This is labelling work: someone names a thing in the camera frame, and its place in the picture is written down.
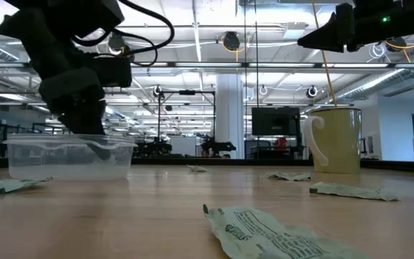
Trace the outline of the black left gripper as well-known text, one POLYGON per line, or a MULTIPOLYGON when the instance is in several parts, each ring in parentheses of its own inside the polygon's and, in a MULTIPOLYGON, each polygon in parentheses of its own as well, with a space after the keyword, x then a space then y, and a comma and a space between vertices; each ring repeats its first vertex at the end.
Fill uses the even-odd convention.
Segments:
MULTIPOLYGON (((106 144, 101 122, 105 112, 104 90, 98 75, 90 68, 79 68, 42 80, 39 93, 47 108, 74 134, 88 135, 87 140, 106 144)), ((88 144, 101 160, 108 160, 111 153, 88 144)))

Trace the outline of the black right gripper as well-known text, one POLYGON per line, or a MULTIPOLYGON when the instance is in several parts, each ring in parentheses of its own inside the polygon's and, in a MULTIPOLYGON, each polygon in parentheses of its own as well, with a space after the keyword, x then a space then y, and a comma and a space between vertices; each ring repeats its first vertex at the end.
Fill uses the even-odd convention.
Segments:
POLYGON ((342 53, 352 40, 359 49, 369 43, 414 35, 414 0, 353 0, 343 3, 322 27, 298 40, 305 48, 342 53))

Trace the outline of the flat crumpled green stevia packet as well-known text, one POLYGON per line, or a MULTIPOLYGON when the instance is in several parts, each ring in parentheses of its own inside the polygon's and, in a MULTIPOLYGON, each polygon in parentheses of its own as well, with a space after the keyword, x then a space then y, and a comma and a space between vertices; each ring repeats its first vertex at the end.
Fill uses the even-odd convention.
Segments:
POLYGON ((266 176, 266 178, 284 181, 309 181, 311 180, 311 175, 310 173, 272 173, 266 176))

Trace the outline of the long green stevia packet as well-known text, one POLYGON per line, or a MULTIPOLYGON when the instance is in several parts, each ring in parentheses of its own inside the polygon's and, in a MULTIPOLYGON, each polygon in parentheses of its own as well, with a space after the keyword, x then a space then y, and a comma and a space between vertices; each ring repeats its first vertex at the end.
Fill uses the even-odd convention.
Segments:
POLYGON ((398 195, 383 189, 351 186, 340 183, 318 182, 310 186, 311 194, 325 194, 381 201, 399 201, 398 195))

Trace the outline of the large printed green stevia packet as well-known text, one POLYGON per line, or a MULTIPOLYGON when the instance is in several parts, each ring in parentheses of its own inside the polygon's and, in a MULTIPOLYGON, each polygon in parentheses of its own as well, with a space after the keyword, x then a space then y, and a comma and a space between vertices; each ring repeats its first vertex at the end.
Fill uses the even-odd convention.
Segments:
POLYGON ((271 214, 250 206, 203 205, 203 213, 231 259, 369 259, 342 242, 306 227, 282 225, 271 214))

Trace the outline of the clear plastic container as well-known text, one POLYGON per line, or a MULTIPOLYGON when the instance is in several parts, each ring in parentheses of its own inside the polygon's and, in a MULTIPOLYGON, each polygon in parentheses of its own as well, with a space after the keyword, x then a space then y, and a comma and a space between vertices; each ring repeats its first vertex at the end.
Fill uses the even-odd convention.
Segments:
POLYGON ((126 178, 137 146, 132 138, 110 135, 17 134, 4 143, 12 178, 64 181, 126 178))

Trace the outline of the white board panel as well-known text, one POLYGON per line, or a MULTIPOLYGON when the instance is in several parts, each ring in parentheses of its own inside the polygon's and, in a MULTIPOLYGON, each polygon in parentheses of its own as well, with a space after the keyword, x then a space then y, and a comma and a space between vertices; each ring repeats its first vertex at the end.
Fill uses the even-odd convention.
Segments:
POLYGON ((195 137, 172 136, 170 144, 172 145, 172 154, 196 156, 195 137))

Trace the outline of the black computer monitor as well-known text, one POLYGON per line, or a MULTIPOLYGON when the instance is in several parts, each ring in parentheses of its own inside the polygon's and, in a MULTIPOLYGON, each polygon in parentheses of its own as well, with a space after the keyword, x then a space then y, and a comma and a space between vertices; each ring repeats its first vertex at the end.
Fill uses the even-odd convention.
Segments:
POLYGON ((299 135, 299 108, 253 108, 252 134, 256 136, 299 135))

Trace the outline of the long ceiling light bar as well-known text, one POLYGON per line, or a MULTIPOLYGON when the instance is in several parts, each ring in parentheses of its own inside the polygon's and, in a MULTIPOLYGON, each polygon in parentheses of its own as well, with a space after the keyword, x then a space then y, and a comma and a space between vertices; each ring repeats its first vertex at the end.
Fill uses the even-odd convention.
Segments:
MULTIPOLYGON (((324 63, 214 63, 214 62, 157 62, 157 68, 325 68, 324 63)), ((29 63, 0 63, 0 68, 28 68, 29 63)), ((414 69, 414 63, 327 63, 328 68, 348 69, 414 69)))

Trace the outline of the white building column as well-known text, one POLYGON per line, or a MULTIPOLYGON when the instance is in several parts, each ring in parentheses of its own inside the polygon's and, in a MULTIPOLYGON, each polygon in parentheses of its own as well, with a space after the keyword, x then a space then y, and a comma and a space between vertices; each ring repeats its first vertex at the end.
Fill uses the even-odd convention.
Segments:
POLYGON ((239 74, 216 76, 217 142, 231 142, 236 148, 229 155, 232 159, 244 159, 244 84, 239 74))

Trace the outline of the black metal frame rig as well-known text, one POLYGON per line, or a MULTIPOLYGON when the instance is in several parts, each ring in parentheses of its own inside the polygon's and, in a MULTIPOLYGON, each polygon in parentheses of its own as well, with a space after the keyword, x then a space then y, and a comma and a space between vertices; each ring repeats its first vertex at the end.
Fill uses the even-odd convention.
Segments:
POLYGON ((195 137, 196 155, 198 140, 206 140, 213 135, 216 115, 212 112, 174 112, 174 108, 215 109, 216 97, 213 91, 157 90, 157 136, 152 143, 152 158, 185 157, 172 154, 170 138, 172 136, 195 137))

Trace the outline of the black table edge rail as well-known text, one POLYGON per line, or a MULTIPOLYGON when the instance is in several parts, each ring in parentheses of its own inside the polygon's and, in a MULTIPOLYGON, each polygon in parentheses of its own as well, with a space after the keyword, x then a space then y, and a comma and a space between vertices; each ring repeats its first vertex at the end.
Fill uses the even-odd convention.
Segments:
MULTIPOLYGON (((223 158, 133 158, 135 165, 219 165, 219 166, 313 166, 312 160, 237 160, 223 158)), ((414 173, 414 162, 361 160, 362 168, 414 173)), ((8 159, 0 158, 0 168, 8 167, 8 159)))

